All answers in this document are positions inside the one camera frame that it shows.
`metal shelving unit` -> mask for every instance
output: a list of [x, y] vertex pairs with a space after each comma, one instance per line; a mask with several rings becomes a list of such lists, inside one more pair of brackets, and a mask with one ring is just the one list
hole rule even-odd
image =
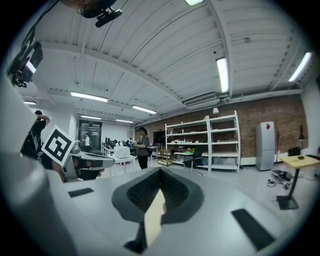
[[[212, 129], [212, 123], [217, 122], [227, 122], [233, 121], [234, 127], [225, 128], [225, 129]], [[189, 127], [189, 126], [198, 126], [206, 124], [206, 131], [193, 131], [193, 132], [184, 132], [184, 133], [175, 133], [175, 134], [168, 134], [168, 128], [182, 128], [182, 127]], [[231, 141], [219, 141], [213, 142], [214, 134], [216, 133], [227, 133], [227, 132], [235, 132], [235, 140]], [[200, 142], [200, 143], [175, 143], [170, 142], [168, 143], [168, 137], [170, 136], [188, 136], [188, 135], [201, 135], [207, 134], [207, 142]], [[214, 145], [228, 145], [234, 144], [236, 147], [235, 152], [218, 152], [214, 151]], [[239, 173], [240, 168], [240, 160], [241, 160], [241, 140], [240, 140], [240, 129], [239, 129], [239, 121], [237, 111], [234, 111], [232, 115], [220, 116], [215, 118], [209, 118], [207, 115], [205, 119], [193, 121], [193, 122], [186, 122], [186, 123], [178, 123], [174, 125], [167, 125], [165, 124], [165, 148], [168, 149], [168, 145], [184, 145], [184, 146], [196, 146], [196, 145], [208, 145], [208, 153], [203, 153], [203, 158], [208, 158], [208, 165], [197, 166], [199, 168], [207, 169], [211, 171], [211, 169], [221, 169], [221, 170], [235, 170]], [[188, 154], [184, 153], [176, 153], [177, 155], [185, 155]], [[236, 164], [213, 164], [212, 158], [236, 158]], [[172, 161], [172, 163], [183, 165], [181, 161]]]

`black chair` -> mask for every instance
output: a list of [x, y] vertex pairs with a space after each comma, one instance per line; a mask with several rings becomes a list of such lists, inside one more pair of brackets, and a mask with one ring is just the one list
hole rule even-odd
[[[202, 166], [202, 153], [204, 152], [204, 148], [202, 146], [196, 146], [193, 154], [188, 155], [188, 157], [192, 157], [190, 160], [183, 161], [183, 167], [191, 168], [191, 173], [193, 172], [194, 166]], [[196, 173], [203, 176], [203, 174], [197, 170]]]

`doorway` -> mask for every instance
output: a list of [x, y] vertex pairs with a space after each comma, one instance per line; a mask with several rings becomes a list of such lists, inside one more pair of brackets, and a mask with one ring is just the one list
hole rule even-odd
[[80, 141], [81, 151], [85, 151], [85, 142], [83, 140], [86, 138], [86, 133], [90, 137], [91, 150], [101, 150], [101, 131], [102, 122], [80, 120], [78, 140]]

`white refrigerator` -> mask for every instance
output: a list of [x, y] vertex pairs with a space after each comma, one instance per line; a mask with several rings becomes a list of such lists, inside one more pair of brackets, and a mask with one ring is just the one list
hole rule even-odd
[[255, 128], [256, 132], [256, 160], [255, 167], [259, 171], [268, 171], [274, 168], [276, 152], [274, 122], [262, 122]]

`table leg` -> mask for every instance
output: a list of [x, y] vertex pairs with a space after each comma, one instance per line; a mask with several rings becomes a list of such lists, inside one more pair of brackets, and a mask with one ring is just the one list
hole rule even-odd
[[297, 184], [298, 176], [299, 176], [300, 169], [295, 169], [293, 182], [290, 188], [290, 192], [288, 195], [278, 195], [276, 197], [276, 200], [279, 203], [280, 210], [293, 210], [298, 209], [299, 206], [293, 197], [293, 193]]

